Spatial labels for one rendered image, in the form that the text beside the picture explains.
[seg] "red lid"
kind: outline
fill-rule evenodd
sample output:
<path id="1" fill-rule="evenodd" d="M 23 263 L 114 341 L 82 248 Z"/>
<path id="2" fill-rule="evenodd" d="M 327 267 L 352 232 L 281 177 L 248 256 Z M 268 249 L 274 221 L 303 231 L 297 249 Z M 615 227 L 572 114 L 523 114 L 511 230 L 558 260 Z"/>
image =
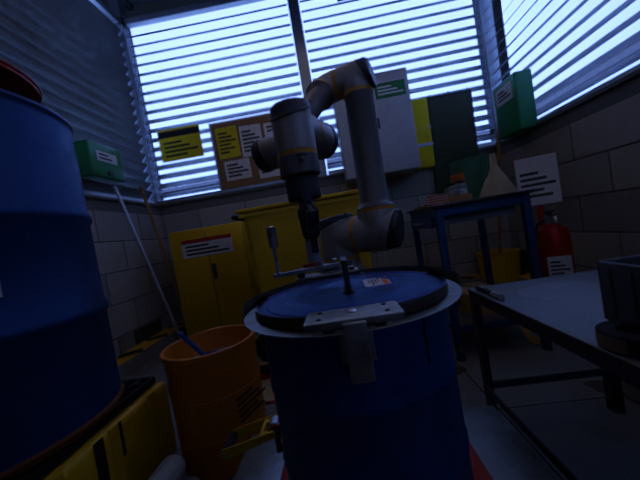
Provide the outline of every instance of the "red lid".
<path id="1" fill-rule="evenodd" d="M 42 103 L 42 90 L 29 76 L 7 62 L 0 60 L 0 88 Z"/>

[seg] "workbench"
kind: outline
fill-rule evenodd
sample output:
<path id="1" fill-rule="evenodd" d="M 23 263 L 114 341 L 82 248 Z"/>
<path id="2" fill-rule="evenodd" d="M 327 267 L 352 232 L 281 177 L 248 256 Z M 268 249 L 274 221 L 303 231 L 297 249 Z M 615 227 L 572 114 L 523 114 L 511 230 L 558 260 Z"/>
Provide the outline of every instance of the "workbench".
<path id="1" fill-rule="evenodd" d="M 512 422 L 569 479 L 575 475 L 562 464 L 543 442 L 517 417 L 496 393 L 498 388 L 531 385 L 602 376 L 606 405 L 615 413 L 624 413 L 622 381 L 640 388 L 640 360 L 611 353 L 596 342 L 595 326 L 606 320 L 600 294 L 598 272 L 539 278 L 491 287 L 504 295 L 504 301 L 469 290 L 473 323 L 478 335 L 482 382 L 488 405 L 504 411 Z M 513 322 L 528 328 L 558 346 L 593 363 L 598 368 L 535 377 L 493 380 L 487 350 L 481 307 L 487 307 Z"/>
<path id="2" fill-rule="evenodd" d="M 489 242 L 487 240 L 485 219 L 503 215 L 513 215 L 516 213 L 517 207 L 520 207 L 522 212 L 527 252 L 529 253 L 531 263 L 531 278 L 539 278 L 541 273 L 540 262 L 538 260 L 538 244 L 536 241 L 535 225 L 533 224 L 533 212 L 531 211 L 529 192 L 507 193 L 486 198 L 476 198 L 464 202 L 448 203 L 435 207 L 419 207 L 412 210 L 409 212 L 409 215 L 411 217 L 411 228 L 413 229 L 418 265 L 424 266 L 425 264 L 424 255 L 422 253 L 422 243 L 420 240 L 421 229 L 437 229 L 442 267 L 447 270 L 451 270 L 451 260 L 449 258 L 449 246 L 447 244 L 447 232 L 445 225 L 477 221 L 487 283 L 493 284 L 493 270 L 491 268 L 490 249 Z M 456 357 L 459 361 L 465 361 L 466 355 L 464 353 L 464 347 L 462 346 L 462 327 L 460 326 L 460 317 L 458 315 L 458 308 L 456 305 L 452 305 L 449 308 L 449 318 L 451 320 L 451 329 L 453 331 L 453 343 L 456 349 Z M 544 343 L 543 348 L 549 348 L 546 342 Z"/>

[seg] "blue barrel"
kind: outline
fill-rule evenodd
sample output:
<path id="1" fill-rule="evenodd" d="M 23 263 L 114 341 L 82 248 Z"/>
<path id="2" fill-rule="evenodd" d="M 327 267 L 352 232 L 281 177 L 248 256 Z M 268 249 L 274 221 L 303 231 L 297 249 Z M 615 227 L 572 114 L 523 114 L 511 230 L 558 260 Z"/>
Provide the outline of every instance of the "blue barrel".
<path id="1" fill-rule="evenodd" d="M 425 318 L 416 313 L 414 321 L 373 330 L 377 354 L 373 383 L 352 384 L 339 336 L 291 333 L 293 317 L 300 312 L 366 304 L 366 296 L 368 303 L 396 297 L 408 305 L 416 301 L 409 298 L 416 291 L 430 294 L 425 291 L 428 287 L 414 281 L 415 272 L 404 275 L 404 284 L 396 281 L 403 272 L 366 272 L 352 276 L 353 296 L 341 295 L 340 281 L 334 279 L 269 298 L 255 310 L 255 318 L 271 315 L 273 320 L 280 311 L 290 330 L 284 335 L 264 324 L 256 328 L 258 323 L 249 320 L 252 314 L 247 316 L 247 326 L 266 337 L 289 477 L 473 480 L 444 308 Z M 370 277 L 391 279 L 399 287 L 363 289 Z M 435 294 L 443 280 L 429 282 Z M 326 300 L 319 308 L 322 298 Z"/>
<path id="2" fill-rule="evenodd" d="M 121 395 L 72 130 L 0 90 L 0 476 Z"/>

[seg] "pen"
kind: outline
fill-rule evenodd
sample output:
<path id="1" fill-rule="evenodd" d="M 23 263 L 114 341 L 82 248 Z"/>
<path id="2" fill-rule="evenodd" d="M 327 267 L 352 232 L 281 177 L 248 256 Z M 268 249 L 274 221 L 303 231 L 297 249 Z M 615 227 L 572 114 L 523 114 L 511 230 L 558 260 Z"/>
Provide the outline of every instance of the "pen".
<path id="1" fill-rule="evenodd" d="M 496 300 L 500 300 L 501 302 L 504 302 L 504 295 L 502 295 L 501 293 L 494 292 L 493 290 L 489 290 L 486 287 L 476 287 L 476 290 L 478 290 L 480 293 L 484 293 L 485 295 L 489 295 L 490 297 L 493 297 Z"/>

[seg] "orange bucket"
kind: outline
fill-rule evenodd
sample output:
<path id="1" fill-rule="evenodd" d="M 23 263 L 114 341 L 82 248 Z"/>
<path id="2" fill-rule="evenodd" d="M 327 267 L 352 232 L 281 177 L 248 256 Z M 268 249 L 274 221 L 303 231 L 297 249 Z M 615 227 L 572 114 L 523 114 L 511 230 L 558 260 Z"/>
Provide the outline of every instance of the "orange bucket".
<path id="1" fill-rule="evenodd" d="M 223 350 L 199 356 L 178 341 L 160 354 L 187 474 L 229 480 L 242 456 L 220 458 L 227 436 L 266 416 L 255 334 L 243 325 L 228 325 L 189 338 L 205 352 Z"/>

